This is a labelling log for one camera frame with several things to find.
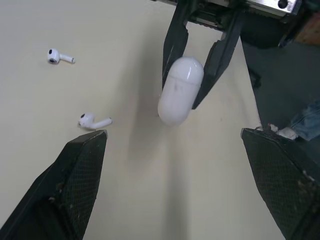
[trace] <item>white earbud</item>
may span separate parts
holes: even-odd
[[[60,60],[69,62],[71,64],[74,64],[76,62],[73,57],[60,54],[58,50],[54,48],[48,51],[47,59],[50,64],[58,64]]]
[[[106,118],[105,120],[94,123],[95,115],[93,113],[85,113],[79,119],[79,125],[86,129],[99,129],[112,124],[111,118]]]

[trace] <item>person's leg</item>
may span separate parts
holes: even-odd
[[[320,135],[320,101],[309,104],[291,120],[290,128],[303,139],[310,141]]]

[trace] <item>earbud stem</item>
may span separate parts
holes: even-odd
[[[73,57],[63,55],[63,54],[60,54],[60,59],[63,61],[69,62],[71,64],[74,64],[76,62],[76,60]]]
[[[92,129],[99,129],[99,128],[102,128],[102,127],[106,127],[106,126],[108,126],[110,124],[112,124],[112,119],[111,118],[107,118],[105,120],[93,123],[91,128]]]

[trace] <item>beige surface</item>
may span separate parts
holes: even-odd
[[[162,48],[174,7],[148,0],[0,4],[0,225],[87,111],[112,117],[84,239],[283,239],[240,138],[259,124],[239,41],[230,66],[183,125],[157,117]],[[221,33],[188,24],[204,63]],[[75,65],[46,63],[49,48]]]

